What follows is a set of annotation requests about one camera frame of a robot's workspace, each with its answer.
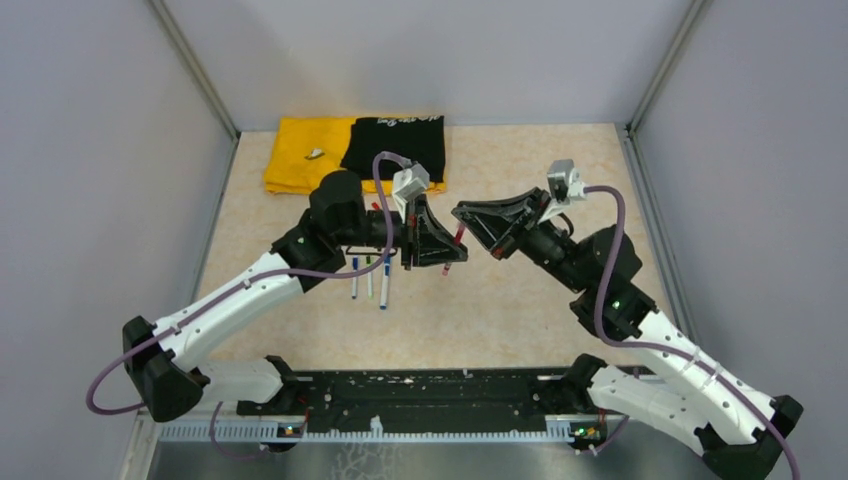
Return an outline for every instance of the beige table surface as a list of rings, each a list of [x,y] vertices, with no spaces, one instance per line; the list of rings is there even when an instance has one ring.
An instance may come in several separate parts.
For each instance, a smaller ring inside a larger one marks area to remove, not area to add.
[[[201,295],[247,268],[308,206],[306,196],[263,190],[274,137],[274,132],[241,137]],[[589,184],[621,189],[629,207],[626,231],[644,262],[635,282],[668,311],[612,124],[448,127],[446,144],[448,191],[429,200],[449,231],[456,229],[450,210],[458,201],[546,188],[545,172],[556,159],[574,159]],[[369,196],[366,205],[371,201]],[[615,203],[593,194],[569,216],[580,239],[614,222]],[[441,267],[394,268],[388,310],[378,307],[379,275],[375,298],[367,298],[362,278],[355,301],[350,280],[327,280],[233,335],[212,357],[251,360],[274,354],[296,370],[569,365],[583,352],[614,364],[636,363],[586,333],[568,309],[576,295],[520,252],[498,262],[470,235],[463,243],[469,261],[454,265],[448,277]]]

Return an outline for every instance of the floor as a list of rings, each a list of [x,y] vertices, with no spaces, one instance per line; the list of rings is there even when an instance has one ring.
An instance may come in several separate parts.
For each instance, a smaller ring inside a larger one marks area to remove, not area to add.
[[[244,133],[224,195],[200,294],[226,282],[294,226],[307,197],[271,195],[262,173],[275,132]],[[634,282],[667,312],[615,127],[612,124],[463,126],[446,128],[448,191],[431,195],[448,230],[460,200],[495,200],[534,186],[556,159],[571,158],[589,184],[619,188],[627,202],[626,231],[644,262]],[[595,194],[569,212],[575,238],[615,219],[611,197]],[[372,199],[366,199],[370,205]],[[469,261],[448,277],[440,267],[394,269],[389,308],[377,298],[351,299],[351,282],[326,281],[230,337],[212,354],[250,360],[280,355],[296,370],[569,365],[583,352],[633,364],[586,333],[568,309],[576,295],[520,253],[498,262],[466,237]],[[375,276],[379,292],[379,276]]]

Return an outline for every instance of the yellow cloth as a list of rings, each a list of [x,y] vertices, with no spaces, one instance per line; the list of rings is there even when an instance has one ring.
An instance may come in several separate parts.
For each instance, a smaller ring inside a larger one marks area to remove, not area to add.
[[[262,179],[271,193],[307,195],[318,188],[327,174],[340,167],[350,145],[350,127],[356,117],[283,118],[274,140],[271,161]],[[313,152],[321,154],[311,160]],[[364,180],[365,193],[377,193],[374,180]],[[444,192],[446,183],[430,182],[428,192]],[[392,182],[383,181],[383,191],[392,191]]]

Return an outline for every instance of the blue marker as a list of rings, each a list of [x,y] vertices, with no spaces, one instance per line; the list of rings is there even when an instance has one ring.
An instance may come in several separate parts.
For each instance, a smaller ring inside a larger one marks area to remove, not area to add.
[[[353,256],[353,271],[355,272],[357,270],[359,270],[359,257],[354,255]],[[359,277],[353,277],[353,289],[350,293],[350,298],[352,298],[354,300],[356,300],[356,291],[359,290],[357,288],[358,283],[359,283],[359,282],[357,282],[358,279],[359,279]]]
[[[388,308],[389,300],[389,271],[392,267],[392,257],[386,257],[386,268],[383,269],[383,283],[380,285],[380,310]]]

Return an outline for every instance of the table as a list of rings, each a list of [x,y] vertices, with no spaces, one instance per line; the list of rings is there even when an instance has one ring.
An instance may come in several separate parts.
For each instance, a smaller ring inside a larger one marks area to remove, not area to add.
[[[271,195],[262,184],[275,132],[242,134],[205,265],[200,294],[242,272],[293,227],[306,196]],[[460,200],[496,200],[546,188],[553,160],[574,159],[589,184],[619,188],[627,202],[626,231],[644,266],[634,282],[669,312],[648,235],[612,124],[446,127],[448,191],[430,195],[436,218],[456,228]],[[370,205],[376,196],[368,196]],[[569,211],[575,239],[615,221],[615,202],[593,194]],[[441,267],[394,268],[389,308],[375,298],[352,300],[350,280],[328,280],[230,337],[211,355],[251,360],[280,355],[295,370],[481,368],[570,365],[581,353],[634,364],[586,333],[568,308],[576,298],[516,253],[496,261],[470,235],[469,260],[450,275]]]

